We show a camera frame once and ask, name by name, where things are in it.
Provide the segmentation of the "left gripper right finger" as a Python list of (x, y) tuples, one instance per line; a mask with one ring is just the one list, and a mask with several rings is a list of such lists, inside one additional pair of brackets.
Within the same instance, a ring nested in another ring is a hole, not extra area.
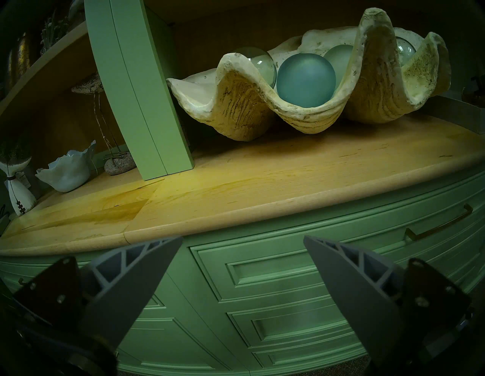
[(420, 368), (458, 340), (471, 298), (420, 258), (406, 268), (363, 248), (305, 235), (331, 298), (363, 345), (367, 368)]

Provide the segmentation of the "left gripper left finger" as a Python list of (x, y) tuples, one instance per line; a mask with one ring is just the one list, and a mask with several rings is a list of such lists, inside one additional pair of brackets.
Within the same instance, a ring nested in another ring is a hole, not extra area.
[(152, 298), (183, 242), (169, 237), (112, 249), (80, 267), (67, 256), (13, 294), (49, 327), (101, 338), (115, 350)]

